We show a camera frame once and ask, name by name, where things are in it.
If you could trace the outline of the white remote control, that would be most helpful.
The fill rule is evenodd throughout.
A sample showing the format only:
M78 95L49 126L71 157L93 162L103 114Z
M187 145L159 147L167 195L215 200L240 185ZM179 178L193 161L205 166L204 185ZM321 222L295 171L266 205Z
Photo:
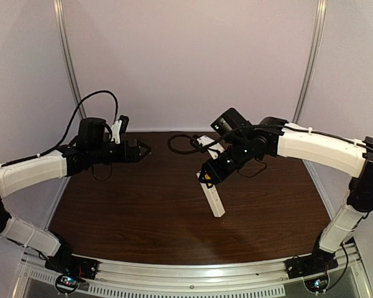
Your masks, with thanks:
M203 190L213 216L217 218L222 217L226 212L219 197L216 186L211 183L200 183L200 186Z

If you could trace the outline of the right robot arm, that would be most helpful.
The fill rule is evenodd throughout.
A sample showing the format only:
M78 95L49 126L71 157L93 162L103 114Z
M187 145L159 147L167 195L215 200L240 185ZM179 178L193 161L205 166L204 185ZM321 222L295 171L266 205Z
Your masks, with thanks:
M317 237L308 260L312 267L326 269L336 250L373 211L373 138L346 139L276 117L252 125L233 107L211 127L219 138L201 148L217 156L202 164L198 176L199 182L209 186L223 182L248 161L262 161L265 156L306 160L350 175L348 194Z

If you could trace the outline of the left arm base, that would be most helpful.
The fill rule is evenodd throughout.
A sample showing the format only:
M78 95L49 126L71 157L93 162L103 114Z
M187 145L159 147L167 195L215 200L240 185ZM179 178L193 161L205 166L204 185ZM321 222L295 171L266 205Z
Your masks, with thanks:
M98 260L72 256L70 265L66 268L52 257L45 260L44 267L60 274L55 278L54 286L59 294L69 296L77 290L88 289L89 282L95 280L98 265Z

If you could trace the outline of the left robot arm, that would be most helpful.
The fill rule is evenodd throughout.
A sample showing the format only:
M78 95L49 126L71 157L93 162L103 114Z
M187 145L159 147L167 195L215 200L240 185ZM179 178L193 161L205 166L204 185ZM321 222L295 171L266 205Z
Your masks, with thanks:
M69 144L59 145L49 153L0 164L0 237L34 249L59 271L70 271L72 248L67 241L12 215L2 200L27 187L74 176L94 165L142 161L152 149L140 140L133 145L122 140L128 122L125 115L112 125L104 119L85 118Z

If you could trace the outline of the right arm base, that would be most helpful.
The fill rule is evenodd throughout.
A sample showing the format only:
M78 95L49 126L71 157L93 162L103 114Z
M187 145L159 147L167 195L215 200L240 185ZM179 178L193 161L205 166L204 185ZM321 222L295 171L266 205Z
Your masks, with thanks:
M338 267L335 258L323 261L315 259L313 255L294 256L286 259L284 264L288 278L302 278L304 287L314 294L324 294L328 290L329 270Z

